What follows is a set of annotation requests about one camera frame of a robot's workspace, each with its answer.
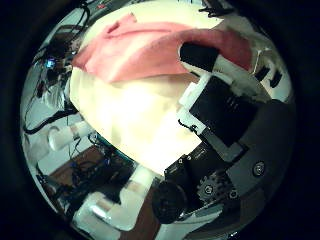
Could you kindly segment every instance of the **gear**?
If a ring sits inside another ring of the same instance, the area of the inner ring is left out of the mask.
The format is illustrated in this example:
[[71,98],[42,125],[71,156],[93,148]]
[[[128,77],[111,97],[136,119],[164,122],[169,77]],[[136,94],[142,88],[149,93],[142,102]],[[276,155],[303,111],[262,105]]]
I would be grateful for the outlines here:
[[197,193],[199,199],[207,205],[228,198],[231,187],[231,182],[224,172],[214,172],[200,180]]

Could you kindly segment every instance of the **white robot part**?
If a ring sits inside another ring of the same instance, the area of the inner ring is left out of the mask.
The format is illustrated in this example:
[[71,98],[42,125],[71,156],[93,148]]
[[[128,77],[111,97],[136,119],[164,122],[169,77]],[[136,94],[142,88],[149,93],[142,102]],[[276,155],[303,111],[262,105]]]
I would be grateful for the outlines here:
[[105,224],[91,211],[90,206],[95,204],[97,194],[91,194],[87,197],[85,203],[74,215],[73,221],[78,228],[89,233],[95,240],[117,240],[120,238],[120,232]]
[[71,142],[87,136],[93,131],[94,129],[86,121],[81,121],[62,129],[53,127],[48,136],[49,145],[54,151],[59,151]]
[[42,128],[37,135],[36,141],[32,143],[31,146],[28,145],[25,148],[28,163],[30,163],[34,167],[41,159],[49,154],[49,131],[49,126]]
[[107,228],[112,226],[123,231],[130,231],[136,224],[154,177],[153,172],[139,165],[126,186],[120,191],[121,205],[113,203],[100,192],[92,193],[74,216],[77,226],[86,227],[87,229],[84,230],[88,233],[94,231],[95,227],[85,224],[84,221],[87,220],[83,217],[93,214],[103,220]]
[[[258,33],[246,34],[245,37],[250,39],[252,45],[252,73],[256,74],[261,68],[267,67],[269,72],[261,80],[262,86],[272,99],[278,99],[282,102],[288,101],[293,94],[291,80],[286,65],[274,44],[268,38]],[[281,81],[279,81],[276,87],[272,87],[270,81],[274,78],[277,71],[281,74]]]
[[216,76],[230,86],[230,90],[237,96],[246,95],[252,99],[266,102],[270,99],[268,93],[257,79],[248,71],[235,65],[222,55],[217,57],[213,72],[204,72],[197,84],[191,83],[179,103],[182,105],[177,113],[179,121],[187,127],[195,127],[197,135],[200,135],[206,128],[205,124],[190,113],[190,109],[195,104],[209,81],[215,81],[212,76]]

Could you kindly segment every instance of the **wire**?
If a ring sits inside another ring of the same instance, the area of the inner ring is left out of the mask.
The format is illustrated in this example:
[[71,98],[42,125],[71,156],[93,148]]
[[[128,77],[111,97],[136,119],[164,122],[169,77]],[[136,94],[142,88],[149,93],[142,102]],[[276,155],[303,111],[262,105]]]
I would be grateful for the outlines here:
[[[86,28],[86,26],[89,22],[90,16],[91,16],[90,9],[87,6],[88,6],[88,4],[85,1],[80,5],[80,8],[83,9],[83,13],[82,13],[79,21],[72,27],[72,29],[69,31],[69,33],[72,33],[81,24],[85,14],[87,15],[86,20],[83,23],[82,27],[78,30],[78,32],[66,42],[66,45],[70,44],[73,40],[75,40],[83,32],[83,30]],[[37,54],[42,52],[43,50],[47,50],[47,48],[49,46],[50,46],[50,43],[48,45],[38,49]],[[46,57],[46,53],[44,52],[41,56],[37,57],[36,59],[34,59],[32,61],[31,66],[36,64],[38,61],[43,60],[45,57]]]
[[233,13],[233,8],[223,8],[222,4],[218,0],[212,0],[210,3],[204,1],[206,8],[199,9],[199,12],[208,12],[208,18],[221,17]]
[[90,134],[88,135],[88,140],[89,140],[89,142],[92,143],[94,146],[101,146],[101,144],[98,143],[98,138],[97,138],[97,136],[95,137],[95,140],[94,140],[94,141],[91,139],[91,136],[92,136],[92,133],[90,133]]
[[43,70],[44,70],[44,67],[41,66],[40,73],[39,73],[39,76],[38,76],[38,80],[37,80],[37,83],[36,83],[36,87],[34,88],[32,96],[30,97],[29,102],[27,104],[27,109],[26,109],[26,112],[25,112],[25,115],[24,115],[24,124],[25,125],[27,124],[28,113],[30,112],[30,110],[31,110],[31,108],[32,108],[32,106],[33,106],[33,104],[35,102],[36,96],[37,96],[37,89],[38,89],[38,85],[41,82]]
[[77,109],[68,109],[65,111],[58,111],[55,114],[53,114],[51,117],[43,120],[40,124],[38,124],[35,128],[33,129],[28,129],[26,124],[23,125],[23,131],[28,134],[28,135],[33,135],[37,132],[39,132],[43,127],[46,125],[53,123],[61,118],[64,118],[69,115],[77,114],[78,110]]
[[71,28],[71,30],[69,31],[69,34],[72,33],[72,32],[80,25],[80,23],[82,22],[83,17],[84,17],[85,14],[86,14],[86,11],[85,11],[85,9],[83,9],[83,12],[82,12],[82,15],[81,15],[79,21],[76,23],[76,25],[74,25],[74,26]]
[[70,44],[73,40],[75,40],[83,32],[83,30],[86,28],[86,26],[87,26],[87,24],[89,22],[89,19],[90,19],[90,16],[91,16],[90,10],[89,10],[89,8],[87,6],[83,6],[82,8],[84,10],[84,13],[87,14],[87,18],[84,21],[84,23],[83,23],[82,27],[80,28],[80,30],[67,42],[67,44]]
[[187,125],[185,125],[185,124],[183,124],[181,121],[180,121],[180,119],[178,119],[178,123],[182,126],[182,127],[185,127],[185,128],[188,128],[191,132],[193,132],[193,133],[195,133],[195,134],[197,134],[198,135],[198,133],[197,133],[197,126],[196,125],[192,125],[192,126],[187,126]]
[[[69,116],[67,116],[67,126],[69,126]],[[69,153],[69,159],[71,159],[71,149],[70,149],[70,144],[68,144],[68,153]]]
[[79,146],[81,140],[82,140],[82,138],[80,138],[80,139],[78,140],[78,142],[76,143],[76,145],[74,146],[74,149],[73,149],[73,152],[72,152],[72,154],[71,154],[71,158],[70,158],[70,159],[72,159],[72,157],[73,157],[73,155],[74,155],[74,153],[75,153],[76,151],[79,152],[79,150],[77,149],[77,147]]
[[44,177],[44,174],[43,172],[41,171],[40,167],[39,167],[39,163],[36,164],[36,170],[37,170],[37,173],[41,176],[41,177]]

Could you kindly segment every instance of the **white plastic part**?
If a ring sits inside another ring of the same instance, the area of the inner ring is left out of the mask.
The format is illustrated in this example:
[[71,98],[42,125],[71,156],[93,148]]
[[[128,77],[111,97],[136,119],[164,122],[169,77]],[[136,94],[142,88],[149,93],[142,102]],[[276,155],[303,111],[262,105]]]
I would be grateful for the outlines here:
[[89,195],[74,215],[73,221],[78,228],[89,233],[95,240],[117,240],[120,238],[120,232],[107,225],[91,211],[90,206],[101,197],[103,197],[102,193]]
[[88,211],[117,229],[130,231],[136,224],[154,177],[153,172],[139,165],[130,177],[126,187],[120,191],[121,205],[113,203],[102,193],[95,192],[87,198],[81,207],[81,211],[78,211],[74,219],[79,226],[83,226],[83,229],[86,224],[81,221],[87,222],[87,220],[84,220],[82,215],[84,213],[88,215],[89,213],[86,212]]
[[196,126],[197,134],[200,135],[206,126],[194,117],[189,111],[193,104],[197,101],[203,89],[207,86],[212,74],[205,73],[201,76],[198,84],[190,83],[189,87],[186,89],[184,94],[179,100],[179,103],[182,105],[180,110],[177,113],[177,118],[181,121],[182,124],[191,127],[192,125]]
[[[121,205],[114,204],[109,211],[105,209],[107,211],[103,220],[123,231],[133,229],[154,177],[154,173],[139,165],[129,179],[128,185],[120,191]],[[130,184],[139,184],[141,187],[133,191],[130,189]],[[107,205],[110,204],[105,198],[102,201],[106,201]]]
[[214,221],[222,212],[222,207],[217,206],[215,211],[211,214],[197,217],[193,214],[185,221],[176,221],[172,224],[161,224],[159,232],[155,240],[167,240],[167,239],[184,239],[184,237],[203,225]]
[[59,151],[74,140],[87,136],[94,129],[86,122],[78,122],[61,130],[53,128],[49,132],[49,144],[54,151]]
[[[253,74],[265,66],[269,68],[269,73],[262,79],[261,85],[268,92],[272,99],[278,99],[286,102],[293,95],[292,85],[287,67],[279,55],[276,47],[262,34],[247,33],[244,37],[250,39],[252,46],[253,60]],[[270,80],[273,79],[275,71],[278,70],[282,75],[279,84],[276,87],[270,86]]]
[[236,95],[246,94],[253,99],[263,102],[270,99],[270,96],[254,75],[224,58],[222,55],[217,57],[213,72],[214,75],[225,83],[231,85],[231,90]]
[[48,134],[50,127],[42,128],[38,134],[37,139],[31,146],[26,146],[26,157],[29,164],[36,166],[37,163],[49,154],[50,146],[48,143]]

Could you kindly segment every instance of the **black cable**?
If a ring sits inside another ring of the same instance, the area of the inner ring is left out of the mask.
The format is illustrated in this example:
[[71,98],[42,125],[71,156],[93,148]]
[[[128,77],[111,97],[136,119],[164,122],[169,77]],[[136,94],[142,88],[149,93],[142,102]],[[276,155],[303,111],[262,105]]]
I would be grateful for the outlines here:
[[[67,126],[69,126],[69,116],[67,116]],[[69,159],[71,159],[70,144],[68,144]]]
[[188,128],[188,129],[190,130],[190,132],[193,132],[193,133],[197,134],[197,130],[196,130],[197,126],[196,126],[196,125],[192,125],[191,127],[189,127],[189,126],[185,125],[184,123],[182,123],[182,122],[180,121],[180,119],[178,119],[178,123],[179,123],[182,127]]
[[69,44],[73,40],[75,40],[83,32],[83,30],[86,28],[86,26],[89,22],[89,19],[91,16],[90,9],[87,6],[83,6],[82,8],[83,8],[84,12],[87,14],[87,18],[86,18],[85,22],[83,23],[82,27],[80,28],[80,30],[70,40],[68,40],[67,44]]
[[66,116],[69,115],[73,115],[73,114],[77,114],[78,110],[77,109],[68,109],[65,111],[58,111],[55,114],[53,114],[51,117],[45,119],[43,122],[41,122],[40,124],[38,124],[35,128],[33,129],[28,129],[26,124],[23,125],[23,131],[28,134],[28,135],[32,135],[35,134],[37,132],[39,132],[43,127],[45,127],[46,125],[53,123],[61,118],[64,118]]
[[[85,22],[83,23],[82,27],[78,30],[78,32],[73,36],[71,37],[67,42],[66,44],[70,44],[73,40],[75,40],[82,32],[83,30],[86,28],[86,25],[88,24],[89,22],[89,19],[90,19],[90,16],[91,16],[91,13],[90,13],[90,9],[87,7],[88,4],[84,1],[81,5],[80,5],[80,8],[83,9],[83,13],[79,19],[79,21],[76,23],[76,25],[73,26],[73,28],[70,30],[69,33],[72,33],[74,31],[74,29],[76,29],[80,23],[82,22],[83,20],[83,17],[84,15],[86,14],[87,15],[87,18],[85,20]],[[38,49],[37,51],[37,54],[42,52],[43,50],[47,50],[47,48],[50,46],[50,43],[40,49]],[[32,61],[31,63],[31,66],[33,66],[35,63],[37,63],[38,61],[40,60],[43,60],[44,58],[46,57],[46,53],[43,53],[41,56],[37,57],[35,60]]]
[[41,177],[44,177],[44,174],[43,172],[41,171],[40,167],[39,167],[39,163],[36,164],[36,170],[37,170],[37,173],[41,176]]
[[72,154],[71,154],[71,158],[73,157],[73,154],[76,152],[77,147],[79,146],[81,140],[82,140],[82,138],[80,138],[80,139],[78,140],[78,142],[76,143],[76,145],[74,146],[73,152],[72,152]]
[[92,139],[91,139],[91,135],[90,135],[90,134],[88,135],[88,140],[89,140],[89,142],[90,142],[90,143],[92,143],[92,145],[95,145],[95,142],[94,142],[94,141],[92,141]]
[[233,8],[223,8],[219,0],[206,0],[204,3],[207,7],[199,9],[199,12],[208,12],[208,18],[221,17],[235,11]]
[[41,66],[40,73],[39,73],[39,76],[38,76],[38,80],[37,80],[37,83],[36,83],[36,87],[34,88],[32,96],[30,97],[29,102],[27,104],[27,109],[26,109],[26,112],[25,112],[25,115],[24,115],[24,124],[25,125],[27,124],[26,122],[27,122],[28,113],[30,112],[30,110],[31,110],[31,108],[32,108],[32,106],[33,106],[33,104],[35,102],[36,96],[37,96],[38,85],[41,82],[43,70],[44,70],[44,67]]
[[80,17],[79,21],[76,23],[76,25],[74,25],[74,26],[71,28],[71,30],[69,31],[69,34],[71,34],[71,33],[80,25],[80,23],[82,22],[83,17],[84,17],[85,14],[86,14],[86,11],[83,9],[83,12],[82,12],[82,14],[81,14],[81,17]]

